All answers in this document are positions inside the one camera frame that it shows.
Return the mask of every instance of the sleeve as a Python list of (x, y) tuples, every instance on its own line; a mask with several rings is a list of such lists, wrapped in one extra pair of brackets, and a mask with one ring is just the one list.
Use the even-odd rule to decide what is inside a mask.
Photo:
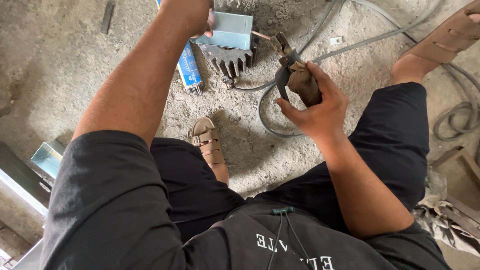
[(364, 241), (399, 270), (451, 270), (440, 247), (417, 222), (403, 231)]
[(97, 131), (75, 139), (52, 190), (41, 269), (185, 269), (167, 196), (140, 137)]

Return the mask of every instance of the gear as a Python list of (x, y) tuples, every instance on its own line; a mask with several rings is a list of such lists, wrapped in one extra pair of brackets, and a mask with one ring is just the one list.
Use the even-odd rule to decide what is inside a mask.
[(218, 72), (230, 78), (240, 76), (240, 71), (246, 72), (257, 58), (259, 38), (254, 37), (250, 50), (231, 49), (213, 45), (201, 44), (200, 49), (210, 65)]

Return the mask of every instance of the person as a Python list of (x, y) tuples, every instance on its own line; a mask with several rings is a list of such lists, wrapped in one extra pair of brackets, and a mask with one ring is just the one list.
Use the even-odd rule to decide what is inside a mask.
[[(325, 162), (244, 200), (227, 186), (208, 118), (194, 128), (195, 146), (154, 138), (184, 44), (213, 34), (205, 23), (212, 6), (162, 0), (93, 98), (52, 190), (41, 269), (450, 269), (410, 214), (424, 196), (429, 152), (421, 81), (449, 59), (422, 57), (430, 46), (422, 42), (407, 52), (348, 137), (348, 98), (309, 62), (322, 103), (303, 111), (277, 103)], [(476, 0), (454, 14), (464, 24), (452, 38), (480, 33), (479, 13)], [(466, 25), (471, 37), (461, 35)], [(449, 54), (455, 46), (439, 48)]]

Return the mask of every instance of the drawstring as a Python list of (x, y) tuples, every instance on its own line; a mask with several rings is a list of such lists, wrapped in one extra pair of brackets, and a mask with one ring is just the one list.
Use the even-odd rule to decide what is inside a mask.
[(292, 229), (293, 235), (297, 239), (298, 243), (300, 244), (300, 247), (302, 248), (305, 256), (307, 257), (307, 265), (308, 264), (311, 265), (312, 268), (314, 269), (313, 264), (312, 264), (312, 262), (310, 261), (310, 258), (307, 255), (307, 252), (305, 251), (302, 244), (300, 243), (300, 240), (297, 237), (297, 234), (295, 233), (295, 230), (292, 227), (292, 223), (290, 223), (290, 219), (288, 218), (288, 214), (293, 213), (293, 212), (295, 212), (295, 208), (293, 208), (291, 206), (290, 207), (285, 207), (285, 208), (280, 208), (280, 209), (272, 209), (272, 215), (276, 215), (276, 216), (280, 215), (280, 227), (278, 228), (278, 233), (276, 234), (275, 245), (273, 246), (273, 251), (272, 251), (272, 255), (270, 256), (270, 261), (268, 262), (267, 270), (270, 270), (270, 267), (272, 267), (273, 256), (275, 255), (276, 245), (278, 244), (278, 240), (280, 238), (280, 231), (282, 230), (283, 214), (285, 214), (285, 217), (287, 218), (288, 225)]

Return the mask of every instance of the black shorts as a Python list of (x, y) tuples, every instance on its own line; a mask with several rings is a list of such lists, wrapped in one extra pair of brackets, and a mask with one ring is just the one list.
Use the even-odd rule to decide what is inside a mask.
[[(377, 89), (349, 140), (370, 169), (411, 211), (423, 199), (429, 152), (427, 93), (417, 83)], [(199, 148), (171, 138), (155, 138), (151, 152), (167, 185), (170, 219), (182, 242), (223, 220), (244, 204), (276, 201), (315, 215), (348, 233), (326, 163), (279, 187), (244, 200), (216, 180)]]

